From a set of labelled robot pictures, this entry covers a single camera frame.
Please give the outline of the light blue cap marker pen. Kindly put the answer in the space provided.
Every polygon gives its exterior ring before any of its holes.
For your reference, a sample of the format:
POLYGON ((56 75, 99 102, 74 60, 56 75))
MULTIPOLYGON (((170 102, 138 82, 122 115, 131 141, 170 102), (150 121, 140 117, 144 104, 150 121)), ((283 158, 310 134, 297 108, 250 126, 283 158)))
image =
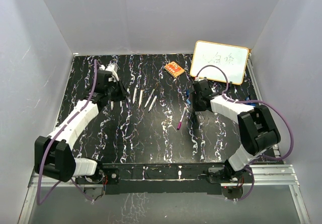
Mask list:
POLYGON ((148 105, 148 103, 150 102, 150 100, 151 100, 151 98, 152 98, 152 96, 153 96, 154 92, 155 92, 155 88, 154 88, 154 89, 152 89, 152 91, 151 91, 150 95, 148 96, 148 99, 147 99, 147 101, 146 101, 146 103, 145 103, 145 105, 144 105, 144 108, 146 108, 146 107, 147 107, 147 105, 148 105))

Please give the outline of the magenta cap marker pen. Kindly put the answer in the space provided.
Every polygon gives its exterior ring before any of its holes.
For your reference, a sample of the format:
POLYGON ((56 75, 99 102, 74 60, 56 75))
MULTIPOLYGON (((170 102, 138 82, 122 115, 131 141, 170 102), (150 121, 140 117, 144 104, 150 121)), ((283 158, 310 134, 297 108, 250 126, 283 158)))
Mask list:
POLYGON ((185 107, 184 107, 184 110, 183 110, 183 112, 182 112, 182 114, 181 114, 180 121, 179 121, 179 123, 178 123, 178 125, 177 125, 177 130, 180 130, 180 129, 181 129, 182 122, 183 122, 183 118, 184 118, 184 116, 185 116, 186 110, 187 110, 187 107, 185 106, 185 107))

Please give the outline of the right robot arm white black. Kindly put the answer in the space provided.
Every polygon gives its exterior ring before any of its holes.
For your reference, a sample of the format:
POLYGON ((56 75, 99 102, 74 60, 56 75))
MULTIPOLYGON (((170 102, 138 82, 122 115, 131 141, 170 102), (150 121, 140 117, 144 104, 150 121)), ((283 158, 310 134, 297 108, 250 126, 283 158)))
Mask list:
POLYGON ((193 89, 192 102, 195 111, 218 113, 238 124, 240 146, 225 161, 223 169, 225 178, 236 182, 251 161, 281 140, 270 110, 265 105, 230 102, 214 93, 206 79, 194 82, 193 89))

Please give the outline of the peach cap marker pen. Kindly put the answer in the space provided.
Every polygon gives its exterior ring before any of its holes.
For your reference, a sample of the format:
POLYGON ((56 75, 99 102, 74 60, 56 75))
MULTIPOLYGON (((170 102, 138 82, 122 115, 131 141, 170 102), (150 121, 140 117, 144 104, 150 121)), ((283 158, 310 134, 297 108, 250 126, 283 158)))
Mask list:
POLYGON ((139 102, 138 102, 138 107, 140 108, 142 105, 142 98, 143 98, 143 92, 144 90, 140 90, 140 94, 139 94, 139 102))

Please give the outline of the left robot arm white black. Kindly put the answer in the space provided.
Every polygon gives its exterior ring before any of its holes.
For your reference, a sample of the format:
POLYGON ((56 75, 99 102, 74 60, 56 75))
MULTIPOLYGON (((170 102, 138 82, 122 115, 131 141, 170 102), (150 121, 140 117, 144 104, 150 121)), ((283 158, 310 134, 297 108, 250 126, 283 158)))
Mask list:
POLYGON ((67 118, 47 137, 35 141, 34 170, 37 174, 67 182, 72 177, 86 176, 99 183, 104 177, 98 161, 75 158, 73 146, 88 124, 109 103, 126 100, 128 92, 118 77, 117 67, 101 66, 94 75, 92 89, 86 91, 67 118))

